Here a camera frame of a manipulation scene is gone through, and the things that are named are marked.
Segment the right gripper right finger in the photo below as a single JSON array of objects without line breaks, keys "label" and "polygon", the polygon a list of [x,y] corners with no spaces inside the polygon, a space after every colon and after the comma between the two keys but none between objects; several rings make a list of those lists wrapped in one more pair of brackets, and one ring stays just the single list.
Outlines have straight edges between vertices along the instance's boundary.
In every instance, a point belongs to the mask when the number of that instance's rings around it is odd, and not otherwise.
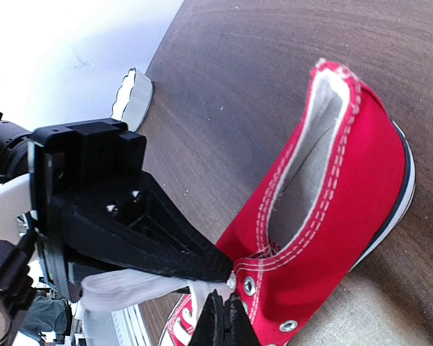
[{"label": "right gripper right finger", "polygon": [[241,298],[232,293],[224,302],[224,345],[260,346]]}]

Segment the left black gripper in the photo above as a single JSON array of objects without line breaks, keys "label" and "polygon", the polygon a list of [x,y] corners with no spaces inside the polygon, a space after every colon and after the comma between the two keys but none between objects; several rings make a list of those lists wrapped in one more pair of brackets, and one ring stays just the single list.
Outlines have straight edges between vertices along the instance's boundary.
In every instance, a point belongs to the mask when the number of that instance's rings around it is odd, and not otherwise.
[{"label": "left black gripper", "polygon": [[224,283],[232,260],[142,172],[146,138],[118,120],[38,128],[28,159],[45,281],[70,301],[95,273],[134,269]]}]

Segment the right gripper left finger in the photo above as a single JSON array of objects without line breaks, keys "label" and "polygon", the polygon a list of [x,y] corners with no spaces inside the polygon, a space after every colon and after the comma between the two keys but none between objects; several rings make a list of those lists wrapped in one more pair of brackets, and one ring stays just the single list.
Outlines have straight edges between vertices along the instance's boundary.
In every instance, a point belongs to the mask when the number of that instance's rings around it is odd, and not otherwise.
[{"label": "right gripper left finger", "polygon": [[224,301],[216,290],[205,301],[189,346],[224,346]]}]

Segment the white shoelace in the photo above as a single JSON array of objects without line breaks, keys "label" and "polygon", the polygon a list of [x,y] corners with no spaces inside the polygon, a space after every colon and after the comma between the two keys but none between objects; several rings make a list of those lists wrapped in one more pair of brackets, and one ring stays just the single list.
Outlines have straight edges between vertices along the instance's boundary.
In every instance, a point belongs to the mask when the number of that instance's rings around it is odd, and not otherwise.
[{"label": "white shoelace", "polygon": [[81,304],[88,311],[118,311],[165,296],[182,288],[191,293],[191,307],[172,319],[171,329],[165,331],[163,345],[171,345],[172,338],[184,345],[191,340],[190,332],[182,325],[195,327],[207,296],[216,291],[228,299],[235,290],[237,279],[231,274],[226,283],[210,283],[177,277],[164,277],[138,270],[119,270],[91,275],[82,280]]}]

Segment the white scalloped bowl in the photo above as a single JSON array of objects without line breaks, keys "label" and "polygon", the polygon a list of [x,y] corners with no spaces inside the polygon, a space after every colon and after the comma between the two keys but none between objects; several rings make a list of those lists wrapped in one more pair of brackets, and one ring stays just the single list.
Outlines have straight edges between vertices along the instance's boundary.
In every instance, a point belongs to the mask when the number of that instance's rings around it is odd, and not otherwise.
[{"label": "white scalloped bowl", "polygon": [[137,131],[149,111],[153,91],[151,79],[135,68],[130,68],[116,93],[112,119],[126,123],[132,132]]}]

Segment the red canvas sneaker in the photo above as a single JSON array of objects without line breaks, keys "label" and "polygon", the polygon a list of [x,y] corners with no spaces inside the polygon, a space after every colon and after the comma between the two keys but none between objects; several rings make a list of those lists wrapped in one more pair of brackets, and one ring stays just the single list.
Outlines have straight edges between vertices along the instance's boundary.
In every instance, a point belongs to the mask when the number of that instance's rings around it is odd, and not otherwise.
[{"label": "red canvas sneaker", "polygon": [[403,131],[349,68],[320,60],[305,113],[216,247],[260,345],[286,345],[395,228],[415,191]]}]

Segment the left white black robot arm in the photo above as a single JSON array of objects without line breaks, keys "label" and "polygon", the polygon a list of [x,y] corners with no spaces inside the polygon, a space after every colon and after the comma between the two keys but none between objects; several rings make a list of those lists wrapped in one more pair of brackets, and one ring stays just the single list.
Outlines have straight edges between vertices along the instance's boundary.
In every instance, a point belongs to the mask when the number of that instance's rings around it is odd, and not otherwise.
[{"label": "left white black robot arm", "polygon": [[101,119],[28,132],[0,114],[0,345],[48,284],[85,311],[117,312],[186,290],[186,345],[236,345],[248,325],[228,287],[232,261],[142,168],[146,138]]}]

